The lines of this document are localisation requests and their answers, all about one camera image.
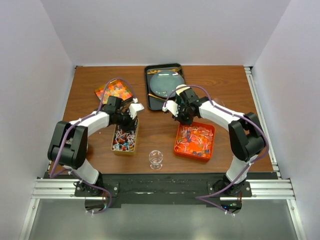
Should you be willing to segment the orange tray of lollipops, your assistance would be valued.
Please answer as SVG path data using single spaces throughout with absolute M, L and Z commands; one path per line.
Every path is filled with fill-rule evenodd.
M 183 158 L 208 162 L 214 152 L 216 128 L 213 125 L 193 122 L 178 126 L 173 152 Z

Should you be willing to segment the gold tin of gummy candies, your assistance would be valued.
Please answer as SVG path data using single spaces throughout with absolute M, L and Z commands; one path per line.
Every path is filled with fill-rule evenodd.
M 110 96 L 121 98 L 124 102 L 133 98 L 131 87 L 123 79 L 116 78 L 109 83 L 105 91 L 104 88 L 103 85 L 94 90 L 99 100 L 103 97 L 102 104 L 106 104 Z

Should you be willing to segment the clear plastic scoop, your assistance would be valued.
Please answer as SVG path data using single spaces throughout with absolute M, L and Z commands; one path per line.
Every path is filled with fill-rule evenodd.
M 214 101 L 215 101 L 218 105 L 220 105 L 220 106 L 222 106 L 222 107 L 225 107 L 224 102 L 223 102 L 220 98 L 214 98 Z

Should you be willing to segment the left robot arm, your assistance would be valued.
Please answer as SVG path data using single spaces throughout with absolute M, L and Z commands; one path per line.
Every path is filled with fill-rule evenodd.
M 137 126 L 138 112 L 144 106 L 133 98 L 125 106 L 120 97 L 110 96 L 107 103 L 100 103 L 91 114 L 74 121 L 59 121 L 54 129 L 47 152 L 53 162 L 49 177 L 57 177 L 64 171 L 79 179 L 82 191 L 92 196 L 108 196 L 102 174 L 87 160 L 88 137 L 101 129 L 117 125 L 123 130 Z

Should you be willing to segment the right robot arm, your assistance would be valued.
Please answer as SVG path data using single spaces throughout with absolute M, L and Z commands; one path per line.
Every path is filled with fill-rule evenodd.
M 174 120 L 184 125 L 191 125 L 194 118 L 198 117 L 228 131 L 232 161 L 223 178 L 213 184 L 214 190 L 209 197 L 223 193 L 233 197 L 245 183 L 250 167 L 268 154 L 268 139 L 255 113 L 230 110 L 212 100 L 208 93 L 198 97 L 194 88 L 195 85 L 179 85 L 173 91 L 176 99 L 166 99 L 162 110 L 170 112 Z

